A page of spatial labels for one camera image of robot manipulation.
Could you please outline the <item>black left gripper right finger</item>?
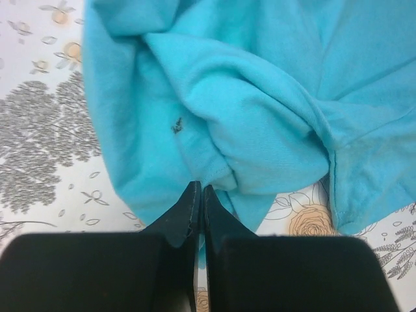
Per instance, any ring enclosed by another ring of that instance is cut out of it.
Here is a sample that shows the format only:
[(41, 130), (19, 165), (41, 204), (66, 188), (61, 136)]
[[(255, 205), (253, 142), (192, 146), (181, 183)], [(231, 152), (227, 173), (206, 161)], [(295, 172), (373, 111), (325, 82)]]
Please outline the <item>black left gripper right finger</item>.
[(259, 236), (202, 200), (211, 311), (397, 311), (370, 247), (354, 237)]

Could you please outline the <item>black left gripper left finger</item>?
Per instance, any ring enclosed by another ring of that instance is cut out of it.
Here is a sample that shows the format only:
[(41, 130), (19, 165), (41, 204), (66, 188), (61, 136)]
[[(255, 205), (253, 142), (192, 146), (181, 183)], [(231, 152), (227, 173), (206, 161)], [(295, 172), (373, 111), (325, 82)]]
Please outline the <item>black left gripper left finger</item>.
[(139, 232), (34, 233), (1, 256), (2, 311), (195, 311), (201, 185)]

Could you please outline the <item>turquoise t shirt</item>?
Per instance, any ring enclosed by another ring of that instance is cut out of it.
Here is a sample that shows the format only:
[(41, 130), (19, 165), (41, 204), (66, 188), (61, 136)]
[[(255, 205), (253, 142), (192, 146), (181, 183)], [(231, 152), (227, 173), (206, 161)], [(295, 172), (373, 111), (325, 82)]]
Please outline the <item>turquoise t shirt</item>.
[(191, 181), (256, 230), (328, 177), (351, 235), (415, 201), (414, 1), (86, 1), (88, 110), (149, 224)]

